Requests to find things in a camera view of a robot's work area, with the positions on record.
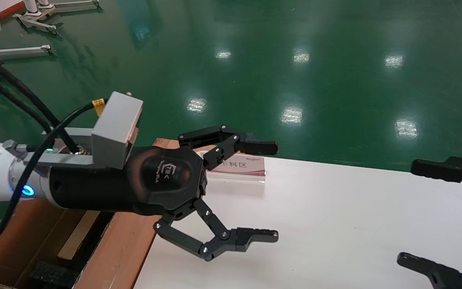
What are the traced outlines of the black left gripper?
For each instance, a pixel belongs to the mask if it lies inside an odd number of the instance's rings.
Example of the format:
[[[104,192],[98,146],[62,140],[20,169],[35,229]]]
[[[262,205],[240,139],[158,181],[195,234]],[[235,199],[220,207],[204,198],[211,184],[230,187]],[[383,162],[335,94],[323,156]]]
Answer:
[[[154,225],[156,234],[205,261],[227,251],[246,252],[253,242],[278,241],[276,230],[227,229],[200,199],[206,185],[205,169],[215,169],[238,152],[275,155],[277,142],[257,140],[252,133],[229,126],[213,126],[178,135],[178,144],[181,148],[136,148],[123,169],[53,167],[50,201],[66,209],[165,213]],[[203,159],[193,151],[206,146],[213,148]],[[213,233],[210,241],[203,243],[172,227],[192,212]]]

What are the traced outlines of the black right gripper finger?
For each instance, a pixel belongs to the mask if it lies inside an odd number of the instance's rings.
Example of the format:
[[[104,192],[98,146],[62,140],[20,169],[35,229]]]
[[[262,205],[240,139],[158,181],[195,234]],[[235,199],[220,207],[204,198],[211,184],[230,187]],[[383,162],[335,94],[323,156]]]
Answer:
[[[425,275],[434,289],[462,289],[462,273],[451,267],[409,253],[399,253],[397,264]]]
[[[462,182],[462,158],[449,157],[444,162],[416,159],[411,165],[411,174],[447,182]]]

